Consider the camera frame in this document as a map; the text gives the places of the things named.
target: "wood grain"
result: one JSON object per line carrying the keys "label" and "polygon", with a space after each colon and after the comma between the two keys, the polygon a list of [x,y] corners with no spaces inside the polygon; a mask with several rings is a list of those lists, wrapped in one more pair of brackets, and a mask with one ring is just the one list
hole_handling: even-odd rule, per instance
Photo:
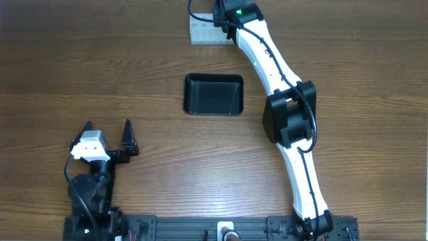
{"label": "wood grain", "polygon": [[[210,1],[195,1],[208,12]],[[333,214],[363,239],[425,238],[428,2],[259,0],[294,72],[318,91],[314,151]],[[233,46],[191,46],[187,0],[4,0],[0,7],[0,238],[58,240],[71,213],[63,168],[87,120],[140,156],[118,166],[128,214],[288,215],[265,93]],[[238,117],[182,110],[190,72],[241,74]],[[72,175],[88,166],[73,163]]]}

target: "black metal base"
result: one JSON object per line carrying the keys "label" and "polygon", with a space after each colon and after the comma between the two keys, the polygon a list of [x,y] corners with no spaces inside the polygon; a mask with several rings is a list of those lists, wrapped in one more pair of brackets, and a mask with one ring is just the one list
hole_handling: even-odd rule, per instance
{"label": "black metal base", "polygon": [[[127,216],[130,221],[132,241],[135,228],[137,241],[204,241],[217,240],[217,223],[231,221],[243,241],[293,241],[294,221],[292,216],[270,216],[267,218],[157,218],[156,216]],[[325,241],[351,241],[346,230],[358,241],[359,231],[356,218],[333,216],[333,231],[318,237]]]}

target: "black cable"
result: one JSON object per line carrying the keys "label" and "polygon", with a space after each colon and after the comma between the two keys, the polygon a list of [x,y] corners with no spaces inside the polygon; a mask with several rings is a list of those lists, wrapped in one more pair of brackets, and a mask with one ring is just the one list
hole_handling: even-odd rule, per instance
{"label": "black cable", "polygon": [[68,182],[68,185],[69,185],[70,189],[72,190],[73,194],[76,195],[77,199],[79,200],[80,204],[82,205],[83,209],[85,210],[86,214],[88,215],[89,219],[91,220],[92,226],[95,229],[96,241],[101,241],[101,239],[99,237],[100,234],[98,232],[98,225],[96,223],[96,220],[95,220],[94,216],[91,214],[91,211],[86,206],[86,204],[83,201],[82,197],[78,193],[78,190],[74,187],[72,181],[70,180],[70,176],[68,175],[68,167],[70,166],[70,163],[72,162],[73,158],[74,158],[73,155],[70,155],[70,157],[68,157],[68,161],[66,163],[66,167],[64,167],[64,175],[66,176],[66,179],[67,179],[67,182]]}
{"label": "black cable", "polygon": [[234,28],[237,28],[237,29],[242,29],[242,30],[250,33],[254,37],[256,37],[260,41],[260,43],[262,43],[266,47],[267,52],[269,52],[270,57],[272,59],[274,59],[275,65],[278,68],[278,70],[280,71],[280,75],[281,75],[282,80],[297,94],[298,98],[300,100],[302,100],[305,108],[308,109],[308,112],[309,112],[309,115],[310,115],[310,122],[311,122],[312,126],[314,127],[314,138],[313,138],[312,144],[310,145],[310,147],[309,147],[308,150],[303,150],[300,147],[298,147],[298,150],[301,153],[309,153],[309,152],[311,152],[314,149],[316,141],[317,141],[317,138],[318,138],[318,128],[316,126],[314,112],[310,108],[310,105],[309,105],[308,101],[306,100],[305,96],[292,83],[290,83],[290,81],[288,81],[288,79],[286,78],[286,75],[282,72],[280,63],[276,59],[274,53],[272,52],[272,50],[269,47],[269,45],[265,42],[265,40],[262,37],[258,36],[258,34],[256,34],[253,31],[251,31],[250,29],[244,27],[243,25],[238,25],[238,24],[230,23],[228,21],[227,22],[216,22],[216,21],[211,20],[211,19],[204,19],[202,17],[197,17],[191,11],[191,3],[192,3],[192,0],[189,0],[189,4],[187,5],[187,11],[189,12],[190,16],[192,16],[194,19],[199,20],[199,21],[204,21],[204,22],[207,22],[207,23],[218,23],[218,24],[221,24],[221,25],[228,25],[229,27],[234,27]]}
{"label": "black cable", "polygon": [[302,156],[303,166],[305,167],[306,178],[308,179],[310,194],[312,195],[312,200],[314,200],[314,207],[315,207],[315,213],[316,213],[316,227],[314,230],[314,241],[316,241],[316,239],[318,238],[318,229],[320,228],[320,217],[318,215],[318,206],[316,205],[315,193],[314,193],[314,190],[312,189],[312,184],[310,183],[308,167],[306,166],[305,154],[300,153],[300,155]]}

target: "table surface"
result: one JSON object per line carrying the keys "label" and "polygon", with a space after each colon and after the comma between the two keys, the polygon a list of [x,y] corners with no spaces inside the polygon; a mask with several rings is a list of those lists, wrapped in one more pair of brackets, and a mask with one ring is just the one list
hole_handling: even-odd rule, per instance
{"label": "table surface", "polygon": [[[317,87],[314,159],[330,211],[357,217],[364,239],[424,239],[428,1],[257,4],[291,69]],[[62,238],[64,165],[88,120],[111,149],[132,121],[140,155],[117,167],[114,188],[127,214],[292,213],[260,79],[236,46],[190,45],[187,0],[5,0],[0,18],[0,238]],[[242,75],[243,113],[186,114],[190,72]]]}

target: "white device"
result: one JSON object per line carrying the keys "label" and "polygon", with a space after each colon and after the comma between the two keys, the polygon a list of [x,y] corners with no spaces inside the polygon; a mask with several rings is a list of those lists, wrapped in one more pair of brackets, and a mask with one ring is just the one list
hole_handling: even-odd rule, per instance
{"label": "white device", "polygon": [[[212,19],[212,14],[195,14],[197,17],[203,17],[207,19]],[[190,32],[192,44],[229,44],[219,41],[212,42],[210,37],[213,39],[226,39],[226,33],[223,33],[218,27],[214,27],[212,23],[206,23],[203,27],[204,22],[196,20],[190,16]],[[272,41],[266,22],[260,21],[258,19],[245,23],[243,25],[247,29],[253,31],[262,37],[268,46],[271,48],[272,53],[277,58],[280,67],[286,78],[294,85],[297,85],[297,82],[301,81],[300,78],[295,75],[284,59],[281,57],[278,49],[275,47],[274,42]],[[266,94],[269,96],[274,93],[274,90],[279,89],[281,91],[287,90],[290,87],[282,81],[281,75],[275,65],[275,62],[270,58],[269,53],[266,51],[266,47],[253,35],[242,30],[236,30],[236,42],[240,49],[244,51],[247,57],[251,60],[257,74],[259,75],[263,87],[265,88]],[[312,195],[310,193],[310,188],[308,180],[306,177],[306,172],[304,169],[304,164],[302,157],[298,151],[298,147],[303,150],[309,148],[312,144],[312,140],[300,140],[295,143],[292,143],[292,147],[286,149],[280,144],[277,144],[278,149],[281,151],[284,161],[286,162],[286,167],[288,171],[288,176],[290,177],[290,182],[292,184],[293,190],[293,207],[295,212],[299,215],[302,220],[306,218],[315,219],[316,212],[314,207],[314,202]],[[314,160],[312,152],[304,154],[306,165],[308,168],[310,182],[312,184],[312,189],[315,193],[316,204],[318,206],[318,215],[321,216],[324,214],[324,210],[328,210],[327,204],[324,201],[324,198],[321,195],[320,187],[318,185],[318,179],[316,177]]]}

